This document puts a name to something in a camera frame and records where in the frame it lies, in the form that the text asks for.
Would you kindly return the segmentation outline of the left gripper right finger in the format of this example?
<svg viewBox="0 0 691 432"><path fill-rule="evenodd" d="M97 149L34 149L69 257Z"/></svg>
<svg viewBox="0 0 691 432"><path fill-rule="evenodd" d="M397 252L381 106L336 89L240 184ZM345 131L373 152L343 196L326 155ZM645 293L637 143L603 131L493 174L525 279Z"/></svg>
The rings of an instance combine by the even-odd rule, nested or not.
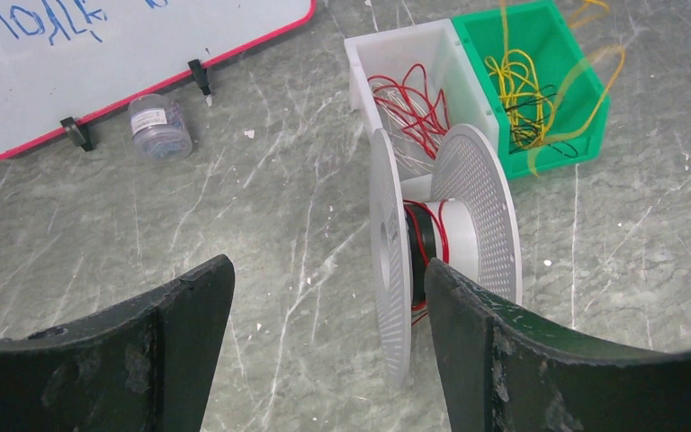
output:
<svg viewBox="0 0 691 432"><path fill-rule="evenodd" d="M439 260L425 288L453 430L691 431L691 351L563 327Z"/></svg>

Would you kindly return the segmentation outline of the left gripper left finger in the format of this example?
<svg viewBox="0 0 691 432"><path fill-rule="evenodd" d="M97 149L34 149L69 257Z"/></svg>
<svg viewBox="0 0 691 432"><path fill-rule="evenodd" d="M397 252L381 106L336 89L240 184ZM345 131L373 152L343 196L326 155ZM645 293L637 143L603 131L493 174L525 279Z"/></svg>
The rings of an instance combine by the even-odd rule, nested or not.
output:
<svg viewBox="0 0 691 432"><path fill-rule="evenodd" d="M0 339L0 431L197 431L235 288L216 256L24 339Z"/></svg>

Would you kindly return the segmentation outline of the white filament spool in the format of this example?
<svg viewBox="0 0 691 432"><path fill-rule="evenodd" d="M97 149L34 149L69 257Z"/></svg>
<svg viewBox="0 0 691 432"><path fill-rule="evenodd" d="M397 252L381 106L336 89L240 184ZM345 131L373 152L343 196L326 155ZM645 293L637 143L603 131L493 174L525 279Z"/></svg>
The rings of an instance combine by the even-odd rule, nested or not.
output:
<svg viewBox="0 0 691 432"><path fill-rule="evenodd" d="M400 387L410 363L411 307L431 258L483 288L522 301L522 257L516 212L495 151L481 131L458 124L444 136L435 170L417 178L428 196L410 200L388 132L371 138L369 180L372 269L388 383Z"/></svg>

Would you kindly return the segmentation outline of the clear jar of clips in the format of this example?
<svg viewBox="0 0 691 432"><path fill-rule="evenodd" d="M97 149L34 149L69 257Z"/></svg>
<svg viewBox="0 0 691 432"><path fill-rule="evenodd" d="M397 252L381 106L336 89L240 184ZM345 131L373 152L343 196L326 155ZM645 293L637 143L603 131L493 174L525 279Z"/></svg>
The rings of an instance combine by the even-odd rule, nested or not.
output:
<svg viewBox="0 0 691 432"><path fill-rule="evenodd" d="M131 138L145 159L170 161L192 153L193 140L180 106L161 94L144 94L128 106Z"/></svg>

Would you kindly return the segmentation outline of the green plastic bin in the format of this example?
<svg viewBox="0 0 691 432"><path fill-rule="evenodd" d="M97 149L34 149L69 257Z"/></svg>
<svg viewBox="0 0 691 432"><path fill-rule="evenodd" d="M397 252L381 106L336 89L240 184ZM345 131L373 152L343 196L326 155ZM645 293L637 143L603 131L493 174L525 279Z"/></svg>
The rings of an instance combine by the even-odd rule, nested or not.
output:
<svg viewBox="0 0 691 432"><path fill-rule="evenodd" d="M592 64L617 52L582 52L571 31L588 21L580 12L564 19L552 1L501 4L452 19L503 130L496 151L507 178L599 155L610 97Z"/></svg>

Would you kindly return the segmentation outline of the white plastic bin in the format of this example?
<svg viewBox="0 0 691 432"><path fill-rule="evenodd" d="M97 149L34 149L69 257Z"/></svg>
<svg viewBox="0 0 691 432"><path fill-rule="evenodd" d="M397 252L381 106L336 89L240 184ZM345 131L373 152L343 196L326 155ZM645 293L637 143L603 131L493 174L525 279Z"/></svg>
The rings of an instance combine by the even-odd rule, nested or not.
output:
<svg viewBox="0 0 691 432"><path fill-rule="evenodd" d="M503 130L451 20L347 38L345 52L351 108L361 114L368 137L378 129L388 132L400 179L430 174L434 160L376 104L372 90L381 83L376 76L413 91L426 89L432 102L442 91L446 106L436 110L441 123L470 124L498 148Z"/></svg>

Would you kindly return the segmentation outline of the red framed whiteboard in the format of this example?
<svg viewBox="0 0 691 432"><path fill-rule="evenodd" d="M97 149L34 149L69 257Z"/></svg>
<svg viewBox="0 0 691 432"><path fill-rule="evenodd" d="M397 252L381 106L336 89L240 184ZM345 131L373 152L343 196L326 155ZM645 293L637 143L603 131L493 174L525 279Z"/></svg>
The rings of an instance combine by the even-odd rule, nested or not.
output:
<svg viewBox="0 0 691 432"><path fill-rule="evenodd" d="M0 159L306 23L313 1L0 1Z"/></svg>

